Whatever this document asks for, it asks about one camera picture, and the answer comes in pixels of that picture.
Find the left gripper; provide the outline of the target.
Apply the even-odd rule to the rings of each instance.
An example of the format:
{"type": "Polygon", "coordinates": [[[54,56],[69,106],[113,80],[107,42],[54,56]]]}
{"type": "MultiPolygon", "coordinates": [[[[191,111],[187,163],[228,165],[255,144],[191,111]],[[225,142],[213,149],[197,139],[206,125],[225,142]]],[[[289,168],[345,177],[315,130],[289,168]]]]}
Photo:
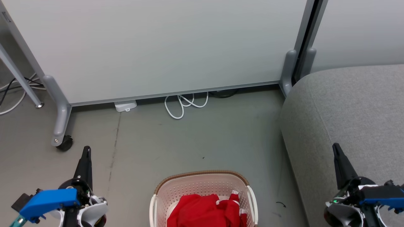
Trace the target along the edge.
{"type": "Polygon", "coordinates": [[[60,189],[77,190],[79,205],[52,210],[49,214],[60,221],[60,227],[103,227],[108,211],[107,200],[93,193],[91,147],[84,146],[74,178],[65,181],[60,189]]]}

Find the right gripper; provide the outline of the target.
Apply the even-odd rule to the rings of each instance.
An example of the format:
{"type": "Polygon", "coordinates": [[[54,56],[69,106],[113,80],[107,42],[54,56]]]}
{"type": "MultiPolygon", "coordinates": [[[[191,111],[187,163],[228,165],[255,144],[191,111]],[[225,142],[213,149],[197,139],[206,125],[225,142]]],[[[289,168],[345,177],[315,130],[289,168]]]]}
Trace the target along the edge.
{"type": "Polygon", "coordinates": [[[380,216],[383,205],[360,204],[358,193],[365,187],[376,187],[372,180],[359,177],[339,143],[332,145],[337,188],[340,190],[326,202],[324,218],[332,227],[385,227],[380,216]]]}

